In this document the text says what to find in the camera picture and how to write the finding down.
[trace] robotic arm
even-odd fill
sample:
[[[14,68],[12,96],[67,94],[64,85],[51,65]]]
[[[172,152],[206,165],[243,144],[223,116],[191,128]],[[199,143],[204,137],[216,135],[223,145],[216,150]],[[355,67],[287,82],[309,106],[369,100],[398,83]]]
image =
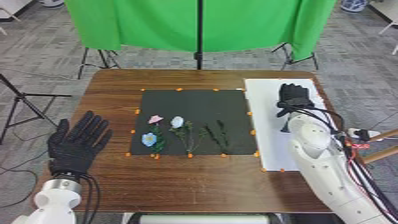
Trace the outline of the robotic arm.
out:
[[[71,131],[69,122],[60,120],[56,132],[48,139],[49,172],[53,179],[46,181],[33,202],[37,210],[30,216],[19,216],[12,224],[74,224],[72,208],[81,197],[80,180],[90,179],[87,170],[101,152],[112,130],[104,132],[108,121],[88,111]]]
[[[277,106],[282,111],[277,115],[280,117],[289,113],[287,131],[293,134],[287,150],[318,199],[346,224],[396,223],[394,208],[387,211],[387,205],[380,200],[373,202],[369,199],[376,191],[369,194],[364,191],[364,185],[366,187],[371,185],[369,181],[358,183],[369,174],[367,171],[357,172],[362,165],[353,163],[353,156],[346,157],[344,141],[339,142],[332,135],[335,133],[341,136],[341,133],[330,129],[332,125],[314,114],[307,89],[293,84],[282,85],[279,97]]]

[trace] black glove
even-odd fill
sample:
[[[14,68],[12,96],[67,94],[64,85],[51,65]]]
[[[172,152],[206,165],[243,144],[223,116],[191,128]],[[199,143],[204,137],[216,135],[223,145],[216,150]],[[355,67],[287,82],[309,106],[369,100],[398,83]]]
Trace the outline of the black glove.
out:
[[[97,115],[94,116],[92,111],[87,111],[71,132],[69,121],[60,120],[56,132],[48,139],[48,154],[53,158],[49,161],[51,175],[65,172],[74,175],[87,174],[96,154],[112,137],[112,130],[103,134],[106,127],[108,121]]]
[[[282,117],[291,113],[296,108],[305,109],[314,107],[314,103],[309,100],[307,88],[302,88],[302,86],[296,86],[295,84],[282,84],[277,107],[282,108],[282,111],[277,113],[277,117]]]

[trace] white robotic arm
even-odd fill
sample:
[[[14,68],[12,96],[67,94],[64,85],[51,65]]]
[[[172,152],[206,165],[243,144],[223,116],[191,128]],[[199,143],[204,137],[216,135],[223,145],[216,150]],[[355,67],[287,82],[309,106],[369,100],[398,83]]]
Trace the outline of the white robotic arm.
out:
[[[348,176],[346,157],[327,126],[295,112],[287,129],[293,134],[289,153],[316,197],[346,224],[389,224]]]
[[[71,208],[80,204],[81,185],[67,179],[46,181],[33,202],[37,210],[32,215],[19,216],[12,224],[74,224],[76,217]]]

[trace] white flower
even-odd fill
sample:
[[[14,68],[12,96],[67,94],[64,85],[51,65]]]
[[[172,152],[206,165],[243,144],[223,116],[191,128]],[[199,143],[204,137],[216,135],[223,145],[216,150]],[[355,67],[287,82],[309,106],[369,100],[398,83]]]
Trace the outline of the white flower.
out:
[[[170,120],[170,126],[172,128],[181,128],[183,126],[183,118],[179,116],[175,116]]]

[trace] white panel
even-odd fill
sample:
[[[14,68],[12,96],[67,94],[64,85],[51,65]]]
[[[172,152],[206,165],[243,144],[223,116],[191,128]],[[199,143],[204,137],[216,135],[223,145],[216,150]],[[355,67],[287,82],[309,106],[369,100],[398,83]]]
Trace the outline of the white panel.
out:
[[[245,95],[248,107],[252,111],[252,124],[255,129],[257,149],[261,155],[263,168],[268,171],[296,171],[296,165],[287,153],[287,144],[291,134],[282,133],[280,129],[287,121],[287,115],[275,117],[280,109],[275,104],[279,101],[279,88],[282,84],[300,85],[309,89],[309,99],[314,106],[325,109],[323,99],[318,95],[314,83],[311,79],[247,79]]]
[[[131,213],[124,213],[122,224]],[[143,215],[140,224],[270,224],[263,215]]]

